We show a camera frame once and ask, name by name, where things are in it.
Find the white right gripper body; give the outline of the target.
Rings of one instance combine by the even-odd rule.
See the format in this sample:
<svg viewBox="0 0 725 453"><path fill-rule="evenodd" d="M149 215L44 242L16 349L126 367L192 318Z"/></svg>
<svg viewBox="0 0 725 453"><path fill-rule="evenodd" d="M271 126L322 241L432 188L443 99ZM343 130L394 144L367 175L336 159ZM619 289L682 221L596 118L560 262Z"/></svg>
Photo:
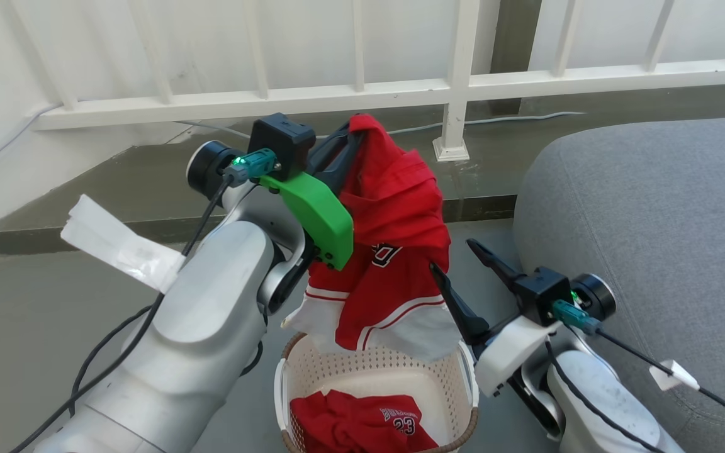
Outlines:
<svg viewBox="0 0 725 453"><path fill-rule="evenodd" d="M561 327L560 321L541 326L526 316L518 316L486 342L474 366L475 379L480 391L493 396L501 384L535 353L549 336Z"/></svg>

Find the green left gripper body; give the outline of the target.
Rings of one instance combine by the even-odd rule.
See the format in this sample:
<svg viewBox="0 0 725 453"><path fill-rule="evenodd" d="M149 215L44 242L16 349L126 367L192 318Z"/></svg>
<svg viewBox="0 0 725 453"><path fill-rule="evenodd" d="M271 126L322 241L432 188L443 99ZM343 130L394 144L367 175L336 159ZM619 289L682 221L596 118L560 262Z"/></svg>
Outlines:
<svg viewBox="0 0 725 453"><path fill-rule="evenodd" d="M262 186L279 190L285 206L335 270L344 269L354 249L353 218L330 187L301 172L287 181L262 176Z"/></svg>

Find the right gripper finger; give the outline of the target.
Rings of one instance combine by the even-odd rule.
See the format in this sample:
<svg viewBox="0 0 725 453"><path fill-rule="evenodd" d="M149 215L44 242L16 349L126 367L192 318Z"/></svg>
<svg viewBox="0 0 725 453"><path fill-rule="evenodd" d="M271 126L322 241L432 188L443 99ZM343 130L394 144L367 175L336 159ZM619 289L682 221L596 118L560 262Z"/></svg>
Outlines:
<svg viewBox="0 0 725 453"><path fill-rule="evenodd" d="M487 339L491 337L489 323L475 315L463 298L455 292L451 280L437 264L430 264L430 272L465 344L469 346L486 344Z"/></svg>
<svg viewBox="0 0 725 453"><path fill-rule="evenodd" d="M481 244L480 241L466 240L466 244L483 266L487 267L487 269L491 269L511 293L516 293L516 284L525 277L524 273L513 269L510 265L501 260L501 258L498 258L498 255L492 252L491 249L488 249L486 246Z"/></svg>

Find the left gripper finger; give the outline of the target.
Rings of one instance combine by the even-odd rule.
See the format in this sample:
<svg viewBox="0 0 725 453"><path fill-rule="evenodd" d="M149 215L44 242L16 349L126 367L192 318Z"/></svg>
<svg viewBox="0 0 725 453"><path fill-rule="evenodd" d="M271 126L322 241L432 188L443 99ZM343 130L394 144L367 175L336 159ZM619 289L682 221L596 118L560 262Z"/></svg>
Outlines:
<svg viewBox="0 0 725 453"><path fill-rule="evenodd" d="M346 135L346 144L328 165L328 187L335 196L342 192L346 184L346 179L359 154L362 140L360 135Z"/></svg>
<svg viewBox="0 0 725 453"><path fill-rule="evenodd" d="M318 177L320 180L328 180L328 165L346 144L346 135L350 135L350 123L340 126L310 151L307 160L309 175Z"/></svg>

